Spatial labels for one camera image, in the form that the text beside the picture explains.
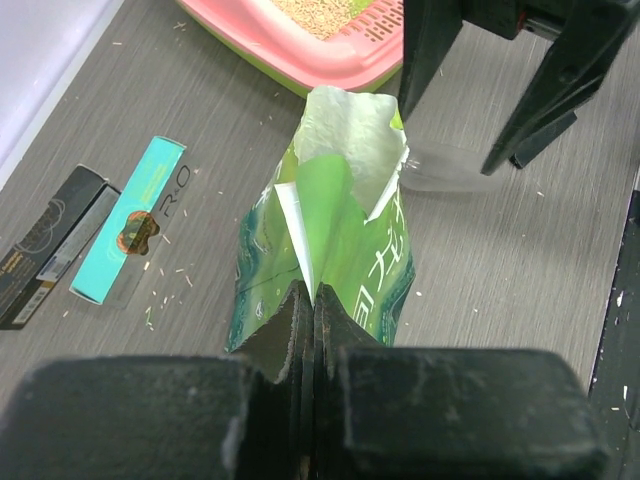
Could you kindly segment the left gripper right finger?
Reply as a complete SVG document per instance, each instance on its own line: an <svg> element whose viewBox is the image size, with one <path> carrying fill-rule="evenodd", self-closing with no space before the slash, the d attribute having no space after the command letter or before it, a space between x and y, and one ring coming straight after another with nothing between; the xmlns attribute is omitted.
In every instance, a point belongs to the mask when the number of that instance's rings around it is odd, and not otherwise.
<svg viewBox="0 0 640 480"><path fill-rule="evenodd" d="M604 476L597 417L558 354L385 347L328 285L314 327L314 478Z"/></svg>

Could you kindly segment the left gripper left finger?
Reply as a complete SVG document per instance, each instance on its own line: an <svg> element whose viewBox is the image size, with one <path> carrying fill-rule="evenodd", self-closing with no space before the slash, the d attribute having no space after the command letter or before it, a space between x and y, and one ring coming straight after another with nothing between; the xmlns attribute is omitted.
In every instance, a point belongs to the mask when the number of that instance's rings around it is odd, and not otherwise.
<svg viewBox="0 0 640 480"><path fill-rule="evenodd" d="M305 479L300 347L312 317L294 281L232 355L59 359L1 418L5 479Z"/></svg>

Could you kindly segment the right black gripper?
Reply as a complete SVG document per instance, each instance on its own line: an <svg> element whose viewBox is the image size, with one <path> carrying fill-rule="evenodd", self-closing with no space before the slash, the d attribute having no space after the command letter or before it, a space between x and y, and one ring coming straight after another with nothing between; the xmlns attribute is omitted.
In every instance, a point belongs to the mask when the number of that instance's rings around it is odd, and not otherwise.
<svg viewBox="0 0 640 480"><path fill-rule="evenodd" d="M576 121L639 20L637 1L406 0L398 108L406 121L451 49L463 19L504 39L553 41L495 140L481 173L526 167Z"/></svg>

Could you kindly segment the clear plastic scoop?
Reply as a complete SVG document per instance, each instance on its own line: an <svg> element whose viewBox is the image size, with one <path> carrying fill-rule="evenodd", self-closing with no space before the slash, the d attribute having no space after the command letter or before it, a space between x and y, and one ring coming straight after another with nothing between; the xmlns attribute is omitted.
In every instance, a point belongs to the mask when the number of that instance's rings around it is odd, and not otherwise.
<svg viewBox="0 0 640 480"><path fill-rule="evenodd" d="M481 173L484 157L460 147L433 141L409 144L400 183L416 192L474 193L497 189L504 175Z"/></svg>

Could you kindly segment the green cat litter bag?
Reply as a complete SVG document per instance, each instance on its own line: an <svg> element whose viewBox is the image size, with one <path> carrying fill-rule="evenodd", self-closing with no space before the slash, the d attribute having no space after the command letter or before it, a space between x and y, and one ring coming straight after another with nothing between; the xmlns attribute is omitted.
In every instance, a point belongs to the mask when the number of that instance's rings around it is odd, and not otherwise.
<svg viewBox="0 0 640 480"><path fill-rule="evenodd" d="M395 97L332 86L307 97L295 134L242 219L234 351L302 283L330 286L346 314L390 346L415 277L399 176L409 155Z"/></svg>

